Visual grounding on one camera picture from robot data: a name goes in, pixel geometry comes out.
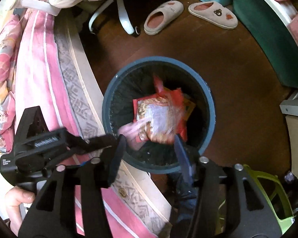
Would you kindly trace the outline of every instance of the heart patch on slipper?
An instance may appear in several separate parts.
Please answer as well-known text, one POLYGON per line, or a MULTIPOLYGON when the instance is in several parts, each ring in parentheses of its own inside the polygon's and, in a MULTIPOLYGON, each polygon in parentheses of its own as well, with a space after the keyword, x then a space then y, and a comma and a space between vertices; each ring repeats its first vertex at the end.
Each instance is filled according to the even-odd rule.
POLYGON ((231 14, 228 13, 228 14, 226 14, 226 19, 227 19, 227 20, 231 20, 231 19, 233 19, 233 16, 232 16, 231 14))

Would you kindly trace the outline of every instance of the human hand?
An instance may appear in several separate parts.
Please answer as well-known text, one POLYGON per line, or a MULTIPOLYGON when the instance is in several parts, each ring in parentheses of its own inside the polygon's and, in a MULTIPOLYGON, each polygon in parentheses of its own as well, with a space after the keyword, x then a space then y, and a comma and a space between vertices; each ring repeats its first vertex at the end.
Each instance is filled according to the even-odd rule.
POLYGON ((139 150, 146 142, 137 142, 136 137, 139 135, 141 127, 145 126, 148 122, 147 118, 141 119, 136 122, 128 123, 119 128, 118 134, 122 134, 126 137, 129 147, 134 150, 139 150))
POLYGON ((9 190, 5 196, 6 210, 10 219, 10 229, 18 236, 22 224, 20 204, 32 203, 35 199, 33 192, 23 190, 17 186, 9 190))

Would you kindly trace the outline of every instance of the trash can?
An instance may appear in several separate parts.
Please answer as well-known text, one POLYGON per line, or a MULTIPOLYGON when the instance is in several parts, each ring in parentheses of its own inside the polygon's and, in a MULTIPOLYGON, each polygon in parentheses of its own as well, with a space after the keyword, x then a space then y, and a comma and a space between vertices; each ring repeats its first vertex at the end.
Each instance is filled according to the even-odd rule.
MULTIPOLYGON (((181 88, 196 104, 187 121, 187 144, 202 155, 215 128, 215 108, 205 81, 186 64, 167 57, 146 57, 122 68, 110 81, 104 95, 102 119, 106 133, 117 135, 118 129, 134 119, 133 99, 155 94, 153 74, 168 89, 181 88)), ((166 174, 180 170, 173 146, 147 141, 138 151, 127 147, 123 159, 133 167, 166 174)))

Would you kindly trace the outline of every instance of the slipper opening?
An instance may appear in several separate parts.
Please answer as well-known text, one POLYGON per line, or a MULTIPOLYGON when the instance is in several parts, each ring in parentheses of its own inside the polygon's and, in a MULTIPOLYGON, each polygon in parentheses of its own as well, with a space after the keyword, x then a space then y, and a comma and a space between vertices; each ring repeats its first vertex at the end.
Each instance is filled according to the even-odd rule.
POLYGON ((148 28, 157 28, 163 22, 163 19, 164 15, 162 12, 151 15, 147 23, 148 28))
POLYGON ((195 6, 194 9, 196 11, 204 11, 204 10, 210 8, 212 5, 213 5, 212 2, 204 3, 204 4, 200 4, 200 5, 195 6))

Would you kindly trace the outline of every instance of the lime green plastic frame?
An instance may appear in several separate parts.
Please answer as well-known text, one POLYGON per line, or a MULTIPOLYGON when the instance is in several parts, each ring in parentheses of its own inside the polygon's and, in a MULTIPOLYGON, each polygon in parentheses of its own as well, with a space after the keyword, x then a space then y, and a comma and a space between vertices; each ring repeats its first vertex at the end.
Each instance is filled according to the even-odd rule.
POLYGON ((263 193, 265 199, 267 200, 267 203, 269 204, 271 210, 273 211, 273 213, 275 214, 275 217, 278 221, 278 224, 282 230, 282 233, 284 234, 289 228, 290 226, 293 224, 293 222, 295 221, 294 219, 294 215, 291 209, 291 205, 289 202, 289 199, 287 197, 287 194, 285 192, 285 190, 283 189, 282 184, 280 183, 279 179, 277 176, 273 176, 271 174, 265 173, 265 172, 260 172, 260 171, 253 171, 248 165, 244 165, 244 169, 248 172, 248 174, 252 177, 252 179, 254 180, 254 182, 256 183, 256 185, 259 187, 259 189, 261 190, 261 193, 263 193), (263 186, 261 185, 261 183, 259 182, 258 178, 263 178, 263 179, 267 179, 267 180, 271 180, 275 183, 275 190, 273 191, 271 196, 268 196, 267 193, 265 192, 263 186), (281 200, 281 203, 283 205, 283 209, 285 212, 285 219, 279 219, 278 216, 276 215, 276 212, 274 210, 274 207, 271 203, 271 201, 273 200, 273 198, 275 198, 276 195, 279 195, 279 198, 281 200))

